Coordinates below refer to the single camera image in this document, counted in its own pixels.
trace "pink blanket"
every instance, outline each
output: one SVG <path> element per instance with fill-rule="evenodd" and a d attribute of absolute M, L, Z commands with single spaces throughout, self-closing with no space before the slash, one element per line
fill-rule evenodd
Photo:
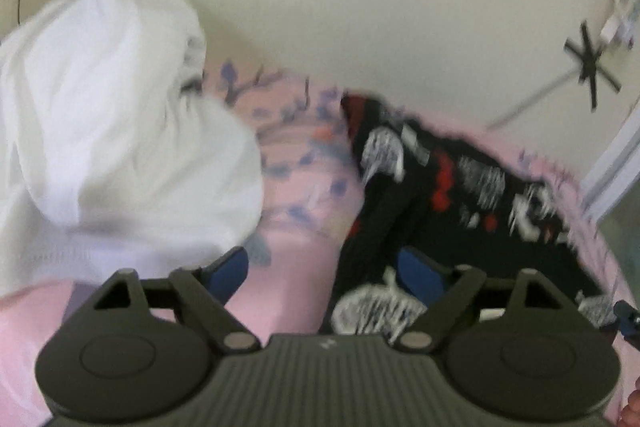
<path fill-rule="evenodd" d="M 338 250 L 362 201 L 340 117 L 340 92 L 285 71 L 243 70 L 230 61 L 209 64 L 207 71 L 206 90 L 256 129 L 265 177 L 263 218 L 246 245 L 249 276 L 228 308 L 263 342 L 273 332 L 313 332 L 328 301 Z M 615 258 L 595 225 L 582 217 L 577 183 L 567 172 L 443 118 L 425 122 L 440 133 L 465 136 L 523 176 L 547 179 L 571 224 L 581 261 L 614 299 L 633 302 Z M 0 301 L 0 425 L 35 427 L 48 418 L 34 361 L 82 295 L 81 285 L 58 282 Z M 620 338 L 614 345 L 623 374 L 607 411 L 612 421 L 640 376 L 640 353 Z"/>

